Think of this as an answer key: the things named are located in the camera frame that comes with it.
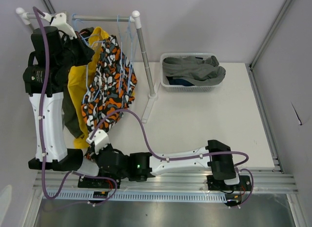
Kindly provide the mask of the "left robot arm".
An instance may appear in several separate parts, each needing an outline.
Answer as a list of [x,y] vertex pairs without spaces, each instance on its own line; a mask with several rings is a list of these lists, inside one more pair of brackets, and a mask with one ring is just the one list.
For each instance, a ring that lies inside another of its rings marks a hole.
[[100,188],[106,176],[98,165],[87,160],[81,149],[66,147],[61,113],[71,67],[88,64],[95,52],[80,37],[71,38],[54,26],[35,29],[31,41],[35,50],[29,55],[23,80],[34,113],[37,147],[28,166],[33,170],[75,171],[88,175],[89,183]]

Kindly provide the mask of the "blue hanger of grey shorts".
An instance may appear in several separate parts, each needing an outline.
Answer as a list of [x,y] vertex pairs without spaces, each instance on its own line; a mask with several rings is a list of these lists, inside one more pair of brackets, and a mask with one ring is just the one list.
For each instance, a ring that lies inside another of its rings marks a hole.
[[129,71],[129,68],[125,64],[127,62],[127,57],[129,56],[129,46],[130,46],[130,41],[126,41],[127,34],[126,31],[127,29],[122,32],[120,28],[120,16],[117,16],[117,28],[118,28],[118,34],[120,38],[120,49],[121,49],[121,58],[120,58],[120,82],[121,82],[121,87],[119,87],[119,91],[122,92],[121,95],[121,103],[122,107],[121,108],[128,108],[129,102],[131,101],[130,98],[133,96],[133,84],[132,84],[132,79],[130,82],[130,91],[127,93],[127,74]]

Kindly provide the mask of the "grey shorts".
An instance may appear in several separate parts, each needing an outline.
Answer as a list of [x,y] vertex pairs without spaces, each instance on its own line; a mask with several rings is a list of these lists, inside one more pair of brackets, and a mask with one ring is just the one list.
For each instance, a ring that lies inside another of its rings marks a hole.
[[167,57],[162,61],[162,69],[165,77],[184,79],[194,86],[218,85],[226,76],[226,70],[219,65],[216,56],[207,59],[194,56]]

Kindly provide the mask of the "navy blue shorts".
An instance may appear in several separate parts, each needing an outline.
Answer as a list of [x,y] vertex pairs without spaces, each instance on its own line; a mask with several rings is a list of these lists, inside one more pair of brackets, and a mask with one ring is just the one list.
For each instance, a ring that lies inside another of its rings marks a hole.
[[169,85],[193,86],[192,83],[184,79],[174,79],[173,77],[166,77],[166,79],[168,80]]

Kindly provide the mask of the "blue hanger of patterned shorts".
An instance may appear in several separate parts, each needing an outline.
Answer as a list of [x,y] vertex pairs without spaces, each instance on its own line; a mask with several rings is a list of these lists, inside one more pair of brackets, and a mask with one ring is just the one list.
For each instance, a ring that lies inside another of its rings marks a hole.
[[118,90],[121,87],[120,58],[121,49],[116,36],[111,35],[97,47],[95,67],[91,82],[87,84],[87,91],[83,96],[82,104],[93,103],[96,100],[106,100],[109,92]]

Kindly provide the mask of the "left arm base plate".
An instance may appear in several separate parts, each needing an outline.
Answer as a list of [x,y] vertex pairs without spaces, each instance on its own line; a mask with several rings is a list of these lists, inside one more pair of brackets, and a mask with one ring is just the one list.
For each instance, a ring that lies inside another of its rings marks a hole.
[[[104,173],[104,177],[111,178],[116,181],[117,187],[120,188],[121,179],[115,175]],[[94,177],[80,177],[78,181],[78,188],[102,188],[102,189],[113,189],[115,184],[107,179],[99,179]]]

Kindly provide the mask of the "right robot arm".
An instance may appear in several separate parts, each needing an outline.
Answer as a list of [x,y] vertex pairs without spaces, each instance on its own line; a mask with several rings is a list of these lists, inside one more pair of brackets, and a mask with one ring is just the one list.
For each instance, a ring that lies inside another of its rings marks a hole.
[[240,177],[230,152],[230,147],[218,140],[208,140],[207,146],[192,151],[156,156],[150,152],[125,155],[108,144],[98,154],[91,153],[91,158],[101,172],[135,182],[145,182],[164,173],[211,170],[215,180],[232,190],[239,186]]

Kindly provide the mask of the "orange black patterned shorts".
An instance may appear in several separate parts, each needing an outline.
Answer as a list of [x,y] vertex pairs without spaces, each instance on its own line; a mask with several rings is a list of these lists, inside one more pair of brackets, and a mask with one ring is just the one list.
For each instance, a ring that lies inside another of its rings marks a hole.
[[109,132],[123,117],[122,112],[113,111],[131,106],[136,85],[133,64],[123,53],[116,36],[110,35],[100,43],[95,75],[82,100],[82,116],[89,134],[107,115],[99,128]]

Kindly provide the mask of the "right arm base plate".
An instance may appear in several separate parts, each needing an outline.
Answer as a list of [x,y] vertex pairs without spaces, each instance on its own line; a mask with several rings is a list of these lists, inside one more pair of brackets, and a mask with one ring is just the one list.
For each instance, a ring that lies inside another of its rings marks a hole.
[[216,180],[213,175],[207,176],[208,190],[221,191],[226,193],[237,191],[251,191],[252,182],[248,175],[239,175],[239,183],[234,185],[227,185],[222,180]]

